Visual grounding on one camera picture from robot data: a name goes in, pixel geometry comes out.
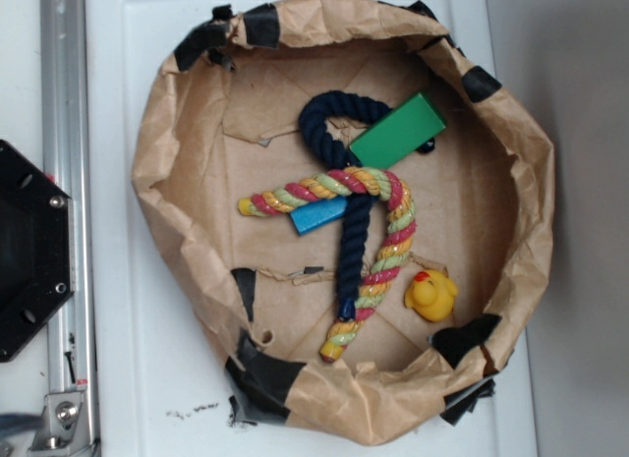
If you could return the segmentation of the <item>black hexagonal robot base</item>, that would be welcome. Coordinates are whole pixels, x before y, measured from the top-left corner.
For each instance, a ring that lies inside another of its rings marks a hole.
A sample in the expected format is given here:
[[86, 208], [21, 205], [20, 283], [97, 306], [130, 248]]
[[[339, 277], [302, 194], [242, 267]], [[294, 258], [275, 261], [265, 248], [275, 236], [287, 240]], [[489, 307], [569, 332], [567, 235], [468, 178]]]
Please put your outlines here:
[[13, 361], [73, 294], [70, 198], [1, 142], [1, 361]]

